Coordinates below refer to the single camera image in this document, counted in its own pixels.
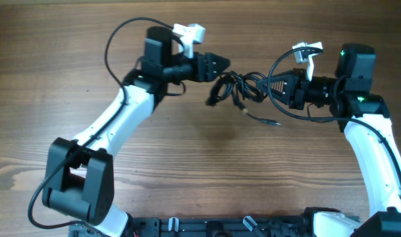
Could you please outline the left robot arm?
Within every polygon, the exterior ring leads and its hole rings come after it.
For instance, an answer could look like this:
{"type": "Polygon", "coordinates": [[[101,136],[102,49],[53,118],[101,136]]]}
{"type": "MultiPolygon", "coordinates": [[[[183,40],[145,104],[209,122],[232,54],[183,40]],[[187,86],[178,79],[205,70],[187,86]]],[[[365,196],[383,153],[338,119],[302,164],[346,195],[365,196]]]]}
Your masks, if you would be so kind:
{"type": "Polygon", "coordinates": [[[137,236],[130,214],[113,203],[113,159],[135,128],[169,95],[170,83],[212,82],[230,65],[213,53],[196,53],[205,28],[199,24],[147,29],[144,55],[119,82],[110,106],[72,140],[57,138],[49,148],[42,188],[44,206],[74,217],[102,236],[137,236]]]}

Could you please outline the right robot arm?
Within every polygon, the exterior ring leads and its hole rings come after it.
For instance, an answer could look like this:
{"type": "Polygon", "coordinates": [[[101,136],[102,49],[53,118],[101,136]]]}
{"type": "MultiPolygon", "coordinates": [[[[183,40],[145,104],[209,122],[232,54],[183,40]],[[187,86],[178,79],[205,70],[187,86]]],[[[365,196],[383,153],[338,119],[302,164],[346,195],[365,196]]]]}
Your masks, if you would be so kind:
{"type": "Polygon", "coordinates": [[[305,211],[308,234],[401,236],[401,156],[385,100],[370,92],[375,50],[343,44],[334,78],[313,75],[312,58],[322,51],[321,43],[299,43],[256,84],[290,117],[337,122],[358,160],[369,200],[368,220],[359,223],[334,209],[310,207],[305,211]]]}

